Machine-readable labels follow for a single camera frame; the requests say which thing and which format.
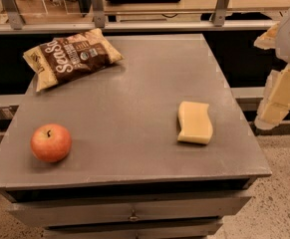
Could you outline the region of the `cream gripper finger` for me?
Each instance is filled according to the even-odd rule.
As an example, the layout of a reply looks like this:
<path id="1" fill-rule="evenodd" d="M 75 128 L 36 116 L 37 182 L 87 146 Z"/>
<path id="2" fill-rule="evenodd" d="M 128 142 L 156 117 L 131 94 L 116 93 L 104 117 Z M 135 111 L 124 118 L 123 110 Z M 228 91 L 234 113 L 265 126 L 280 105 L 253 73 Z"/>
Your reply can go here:
<path id="1" fill-rule="evenodd" d="M 290 112 L 290 64 L 282 71 L 272 70 L 257 109 L 255 126 L 269 130 L 281 124 Z"/>
<path id="2" fill-rule="evenodd" d="M 270 27 L 265 33 L 256 38 L 254 46 L 262 50 L 275 49 L 278 28 L 279 24 Z"/>

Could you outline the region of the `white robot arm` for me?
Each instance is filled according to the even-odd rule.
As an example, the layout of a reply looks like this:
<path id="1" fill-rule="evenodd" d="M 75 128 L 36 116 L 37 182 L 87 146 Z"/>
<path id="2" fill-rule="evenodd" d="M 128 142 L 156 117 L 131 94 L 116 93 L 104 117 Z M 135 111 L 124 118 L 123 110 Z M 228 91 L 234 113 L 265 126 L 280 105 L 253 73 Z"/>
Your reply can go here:
<path id="1" fill-rule="evenodd" d="M 255 126 L 269 130 L 281 124 L 290 112 L 290 9 L 279 23 L 256 39 L 254 46 L 274 49 L 276 57 L 287 63 L 281 72 L 271 71 L 257 109 Z"/>

